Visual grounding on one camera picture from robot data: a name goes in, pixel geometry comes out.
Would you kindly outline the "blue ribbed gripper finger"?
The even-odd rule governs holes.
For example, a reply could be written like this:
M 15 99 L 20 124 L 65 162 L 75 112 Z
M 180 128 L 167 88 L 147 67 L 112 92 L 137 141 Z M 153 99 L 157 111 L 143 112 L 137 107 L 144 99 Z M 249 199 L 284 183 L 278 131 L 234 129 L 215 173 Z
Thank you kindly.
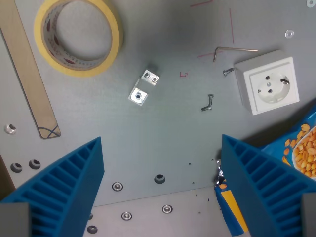
M 223 135 L 221 168 L 253 237 L 301 237 L 301 200 L 316 183 L 289 165 Z
M 33 237 L 81 237 L 104 175 L 97 137 L 52 163 L 2 203 L 27 203 Z

